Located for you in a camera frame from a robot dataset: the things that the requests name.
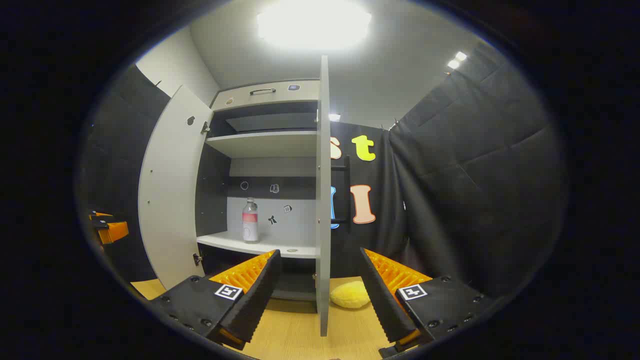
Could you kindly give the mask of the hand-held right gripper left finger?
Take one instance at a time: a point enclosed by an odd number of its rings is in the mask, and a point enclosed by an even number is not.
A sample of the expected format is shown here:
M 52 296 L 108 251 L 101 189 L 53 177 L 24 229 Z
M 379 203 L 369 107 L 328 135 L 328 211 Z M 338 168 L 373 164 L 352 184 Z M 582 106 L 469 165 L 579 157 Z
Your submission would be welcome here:
M 214 276 L 188 276 L 150 303 L 201 337 L 242 351 L 252 341 L 281 274 L 281 251 L 274 249 Z

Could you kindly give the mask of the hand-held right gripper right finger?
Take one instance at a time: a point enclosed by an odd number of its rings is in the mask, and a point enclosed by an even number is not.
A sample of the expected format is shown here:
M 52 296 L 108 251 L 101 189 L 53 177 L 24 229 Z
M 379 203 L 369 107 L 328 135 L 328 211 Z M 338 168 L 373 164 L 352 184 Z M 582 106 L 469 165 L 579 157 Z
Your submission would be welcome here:
M 361 278 L 389 347 L 391 358 L 449 337 L 480 321 L 493 299 L 452 277 L 427 276 L 362 248 Z

